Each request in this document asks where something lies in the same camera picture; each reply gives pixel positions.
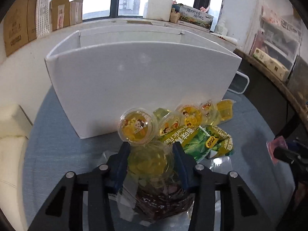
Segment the white bottle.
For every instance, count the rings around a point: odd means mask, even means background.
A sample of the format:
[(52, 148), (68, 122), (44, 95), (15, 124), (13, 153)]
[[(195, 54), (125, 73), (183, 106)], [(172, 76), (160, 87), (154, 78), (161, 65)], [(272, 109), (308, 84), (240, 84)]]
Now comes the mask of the white bottle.
[(221, 18), (217, 22), (214, 33), (219, 34), (219, 35), (223, 35), (223, 36), (227, 35), (228, 29), (226, 27), (226, 20), (224, 18)]

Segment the yellow fruit jelly cup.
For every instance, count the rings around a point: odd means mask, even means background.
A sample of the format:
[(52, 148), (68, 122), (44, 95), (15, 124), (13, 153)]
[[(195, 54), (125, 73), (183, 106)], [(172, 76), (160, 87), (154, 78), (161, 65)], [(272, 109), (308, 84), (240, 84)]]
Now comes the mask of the yellow fruit jelly cup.
[(140, 179), (165, 179), (174, 168), (172, 147), (158, 140), (134, 146), (128, 157), (128, 171)]

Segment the printed landscape carton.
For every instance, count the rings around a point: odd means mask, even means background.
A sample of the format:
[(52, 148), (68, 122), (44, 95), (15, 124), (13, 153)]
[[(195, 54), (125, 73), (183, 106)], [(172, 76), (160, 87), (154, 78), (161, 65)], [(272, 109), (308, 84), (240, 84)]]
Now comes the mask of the printed landscape carton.
[(210, 30), (213, 23), (213, 16), (183, 4), (176, 4), (174, 8), (180, 13), (179, 21), (184, 21)]

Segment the yellow jelly cup right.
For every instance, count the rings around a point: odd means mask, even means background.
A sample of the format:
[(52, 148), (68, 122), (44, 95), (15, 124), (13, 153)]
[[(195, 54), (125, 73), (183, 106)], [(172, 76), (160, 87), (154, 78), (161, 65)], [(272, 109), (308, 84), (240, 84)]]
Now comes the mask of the yellow jelly cup right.
[(231, 99), (225, 99), (217, 103), (221, 121), (225, 122), (233, 118), (233, 105), (234, 101)]

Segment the cream leather sofa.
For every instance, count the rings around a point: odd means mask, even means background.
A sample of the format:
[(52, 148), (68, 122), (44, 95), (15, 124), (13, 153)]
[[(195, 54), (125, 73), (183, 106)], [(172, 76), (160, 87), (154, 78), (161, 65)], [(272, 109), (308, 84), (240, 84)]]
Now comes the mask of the cream leather sofa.
[(14, 230), (27, 230), (23, 163), (32, 123), (18, 104), (1, 106), (1, 210)]

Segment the white storage box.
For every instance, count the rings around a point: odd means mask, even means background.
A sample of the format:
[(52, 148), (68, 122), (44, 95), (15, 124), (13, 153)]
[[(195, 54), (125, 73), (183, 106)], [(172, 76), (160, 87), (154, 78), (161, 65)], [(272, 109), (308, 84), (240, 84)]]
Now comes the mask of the white storage box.
[(220, 101), (241, 60), (186, 30), (123, 24), (72, 33), (45, 64), (73, 129), (87, 139), (115, 132), (129, 109)]

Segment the dark plum snack packet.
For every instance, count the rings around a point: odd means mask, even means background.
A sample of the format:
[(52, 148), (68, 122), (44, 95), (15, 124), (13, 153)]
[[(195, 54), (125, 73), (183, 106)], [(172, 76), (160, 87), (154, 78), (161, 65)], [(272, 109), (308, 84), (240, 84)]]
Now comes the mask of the dark plum snack packet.
[(149, 224), (187, 213), (194, 203), (194, 195), (183, 189), (175, 173), (149, 180), (127, 175), (123, 187), (111, 199), (116, 201), (121, 219)]

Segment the small green garlic packet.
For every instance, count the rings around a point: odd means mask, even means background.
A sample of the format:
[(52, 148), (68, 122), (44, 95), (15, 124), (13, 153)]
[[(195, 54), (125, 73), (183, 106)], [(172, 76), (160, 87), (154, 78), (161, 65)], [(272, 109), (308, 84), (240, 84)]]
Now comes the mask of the small green garlic packet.
[(170, 149), (174, 143), (179, 142), (186, 152), (193, 152), (204, 148), (208, 137), (209, 136), (199, 127), (193, 129), (183, 125), (158, 140), (167, 145)]

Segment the large cardboard box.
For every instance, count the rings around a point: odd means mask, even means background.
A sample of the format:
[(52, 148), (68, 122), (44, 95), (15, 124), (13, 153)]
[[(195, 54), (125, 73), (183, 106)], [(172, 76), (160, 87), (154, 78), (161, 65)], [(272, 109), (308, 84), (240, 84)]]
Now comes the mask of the large cardboard box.
[(9, 56), (37, 38), (35, 10), (37, 0), (15, 0), (4, 17), (4, 45)]

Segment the dark wooden side table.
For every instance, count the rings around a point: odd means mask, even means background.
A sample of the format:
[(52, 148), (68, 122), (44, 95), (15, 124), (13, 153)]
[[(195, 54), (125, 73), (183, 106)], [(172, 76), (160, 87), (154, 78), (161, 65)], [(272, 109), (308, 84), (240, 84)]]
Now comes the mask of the dark wooden side table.
[(240, 49), (239, 71), (250, 79), (244, 95), (257, 108), (276, 137), (307, 140), (307, 114), (287, 88), (264, 64)]

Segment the white foam box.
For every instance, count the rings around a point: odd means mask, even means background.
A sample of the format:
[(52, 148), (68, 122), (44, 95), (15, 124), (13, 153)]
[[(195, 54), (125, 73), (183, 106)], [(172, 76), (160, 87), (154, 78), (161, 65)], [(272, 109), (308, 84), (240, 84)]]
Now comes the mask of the white foam box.
[(148, 0), (144, 8), (144, 19), (169, 21), (173, 0)]

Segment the dotted white paper bag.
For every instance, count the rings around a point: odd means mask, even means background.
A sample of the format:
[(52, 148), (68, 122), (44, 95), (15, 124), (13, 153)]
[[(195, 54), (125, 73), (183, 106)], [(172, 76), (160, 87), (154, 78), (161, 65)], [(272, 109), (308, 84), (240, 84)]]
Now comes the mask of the dotted white paper bag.
[(37, 39), (52, 31), (51, 0), (37, 0), (35, 10), (35, 29)]

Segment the beige tissue box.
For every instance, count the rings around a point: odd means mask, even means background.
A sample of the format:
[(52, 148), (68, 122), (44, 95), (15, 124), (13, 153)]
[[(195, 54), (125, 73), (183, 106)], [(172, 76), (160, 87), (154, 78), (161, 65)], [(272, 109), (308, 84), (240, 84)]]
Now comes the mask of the beige tissue box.
[(287, 80), (289, 70), (280, 61), (270, 57), (259, 48), (255, 49), (253, 57), (267, 67), (280, 81), (285, 82)]

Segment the small cardboard box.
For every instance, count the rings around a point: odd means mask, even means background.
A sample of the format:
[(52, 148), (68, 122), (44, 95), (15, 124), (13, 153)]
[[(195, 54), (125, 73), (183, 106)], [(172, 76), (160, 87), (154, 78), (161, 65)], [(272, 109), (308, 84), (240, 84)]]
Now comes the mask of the small cardboard box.
[(82, 23), (83, 0), (51, 0), (52, 31)]

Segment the clear drawer organizer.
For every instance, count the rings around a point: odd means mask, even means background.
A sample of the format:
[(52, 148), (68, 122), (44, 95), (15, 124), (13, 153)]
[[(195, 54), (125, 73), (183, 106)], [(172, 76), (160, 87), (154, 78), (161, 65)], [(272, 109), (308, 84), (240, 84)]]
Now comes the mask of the clear drawer organizer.
[(280, 17), (274, 10), (264, 5), (261, 9), (260, 27), (255, 34), (249, 54), (252, 55), (256, 48), (261, 49), (291, 70), (302, 42), (301, 29), (292, 23), (293, 19), (293, 16)]

